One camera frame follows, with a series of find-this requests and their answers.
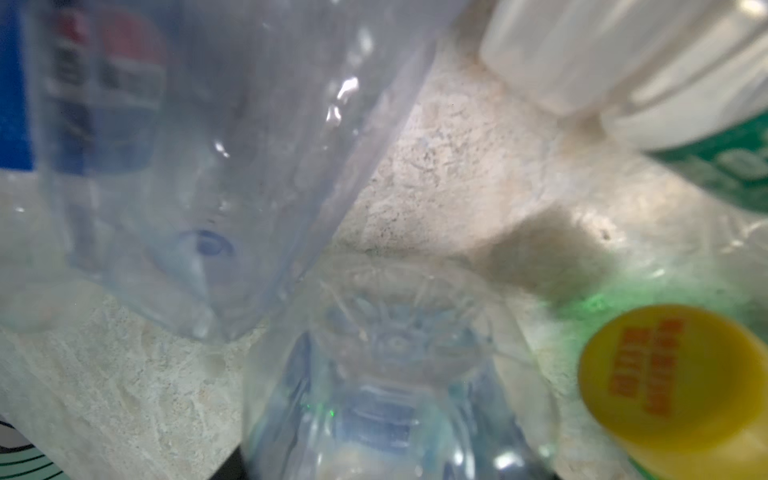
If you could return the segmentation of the large clear blue label bottle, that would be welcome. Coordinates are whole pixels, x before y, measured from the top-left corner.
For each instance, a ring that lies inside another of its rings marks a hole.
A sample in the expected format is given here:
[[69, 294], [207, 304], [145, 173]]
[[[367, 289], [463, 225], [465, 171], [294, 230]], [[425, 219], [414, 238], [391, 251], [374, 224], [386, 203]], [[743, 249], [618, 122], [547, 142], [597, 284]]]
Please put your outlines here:
[[328, 258], [245, 364], [251, 479], [552, 479], [559, 426], [507, 300], [443, 261]]

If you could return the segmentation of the clear bottle white cap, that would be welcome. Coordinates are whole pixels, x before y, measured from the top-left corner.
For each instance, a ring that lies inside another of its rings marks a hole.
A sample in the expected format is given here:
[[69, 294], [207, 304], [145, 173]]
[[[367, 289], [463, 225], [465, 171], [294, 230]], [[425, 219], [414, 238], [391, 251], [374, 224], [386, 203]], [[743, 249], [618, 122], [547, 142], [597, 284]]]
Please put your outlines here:
[[462, 1], [5, 1], [1, 322], [100, 293], [254, 329], [332, 237]]

